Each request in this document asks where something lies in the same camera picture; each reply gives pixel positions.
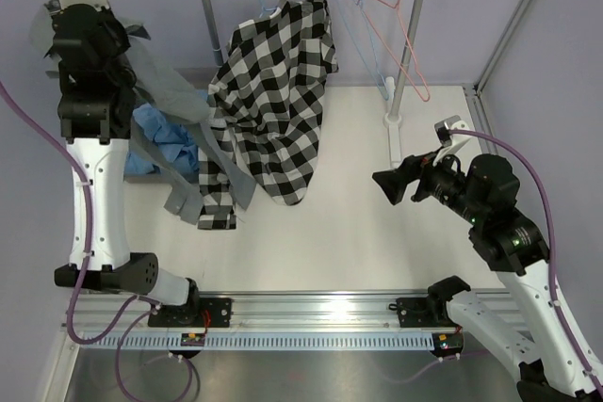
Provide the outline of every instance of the blue towel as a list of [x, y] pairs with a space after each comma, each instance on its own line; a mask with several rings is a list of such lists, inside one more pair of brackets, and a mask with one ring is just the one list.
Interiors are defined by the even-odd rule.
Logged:
[[[159, 110], [149, 104], [134, 110], [134, 120], [140, 125], [144, 135], [157, 145], [168, 162], [181, 174], [199, 173], [197, 145], [184, 126], [170, 124]], [[125, 174], [128, 175], [159, 171], [160, 168], [135, 153], [129, 153], [125, 161]]]

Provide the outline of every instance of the black and white checkered shirt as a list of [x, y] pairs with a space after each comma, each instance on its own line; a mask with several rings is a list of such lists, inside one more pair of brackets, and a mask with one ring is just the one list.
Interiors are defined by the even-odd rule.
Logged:
[[[303, 199], [318, 160], [322, 97], [337, 71], [326, 0], [281, 0], [269, 17], [241, 24], [209, 86], [212, 130], [280, 204]], [[200, 153], [201, 229], [234, 229], [228, 178]]]

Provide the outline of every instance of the metal rod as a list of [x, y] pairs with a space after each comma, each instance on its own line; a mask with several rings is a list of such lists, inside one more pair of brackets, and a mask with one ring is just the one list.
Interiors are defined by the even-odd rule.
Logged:
[[222, 66], [224, 64], [224, 57], [220, 47], [220, 37], [218, 36], [218, 26], [216, 25], [214, 9], [211, 6], [211, 0], [201, 0], [201, 2], [204, 4], [205, 20], [207, 22], [207, 30], [209, 30], [211, 47], [214, 51], [214, 59], [218, 66]]
[[[418, 28], [418, 18], [421, 15], [421, 8], [423, 7], [423, 0], [414, 0], [413, 10], [411, 11], [411, 20], [408, 23], [408, 41], [404, 44], [404, 51], [402, 52], [402, 68], [408, 72], [408, 67], [411, 62], [411, 50], [415, 44], [416, 29]], [[396, 82], [396, 90], [394, 91], [394, 101], [392, 107], [387, 114], [387, 118], [390, 121], [397, 121], [399, 119], [399, 107], [402, 102], [402, 94], [404, 93], [404, 84], [406, 84], [406, 74], [403, 70], [398, 73], [398, 82]]]
[[488, 59], [488, 63], [486, 63], [486, 67], [484, 68], [483, 72], [480, 75], [480, 78], [476, 83], [478, 95], [481, 95], [483, 93], [484, 87], [488, 83], [488, 80], [490, 80], [490, 76], [497, 67], [498, 62], [509, 47], [509, 43], [511, 42], [511, 39], [517, 31], [517, 28], [526, 16], [526, 12], [532, 4], [532, 1], [533, 0], [520, 0], [517, 4], [517, 7], [515, 7], [515, 11], [511, 16], [511, 19], [509, 20], [509, 22], [507, 22], [507, 25], [505, 26], [505, 29], [502, 32], [500, 39], [498, 40], [494, 52]]

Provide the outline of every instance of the white table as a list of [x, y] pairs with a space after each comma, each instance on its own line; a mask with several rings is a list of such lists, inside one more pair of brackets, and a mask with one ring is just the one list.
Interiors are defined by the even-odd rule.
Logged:
[[[125, 187], [128, 240], [167, 270], [205, 291], [425, 289], [458, 275], [475, 288], [502, 287], [467, 238], [469, 225], [434, 199], [392, 206], [372, 181], [388, 168], [384, 101], [375, 88], [328, 88], [318, 168], [305, 199], [277, 205], [258, 186], [234, 231], [199, 231], [166, 212], [167, 185]], [[439, 146], [433, 125], [460, 115], [471, 126], [461, 87], [433, 87], [403, 100], [404, 155]], [[459, 152], [464, 169], [480, 152]]]

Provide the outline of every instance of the gray floor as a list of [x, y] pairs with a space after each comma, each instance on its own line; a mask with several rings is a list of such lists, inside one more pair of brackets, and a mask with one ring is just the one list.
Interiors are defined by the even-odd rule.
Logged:
[[[467, 349], [476, 349], [473, 344]], [[140, 368], [156, 352], [122, 354], [122, 375], [137, 398], [172, 401], [187, 372], [173, 360]], [[67, 401], [127, 400], [117, 388], [115, 354], [83, 350]], [[426, 352], [202, 352], [193, 359], [199, 375], [185, 399], [203, 402], [518, 402], [511, 378], [492, 357], [438, 364], [418, 380], [401, 384], [433, 361]]]

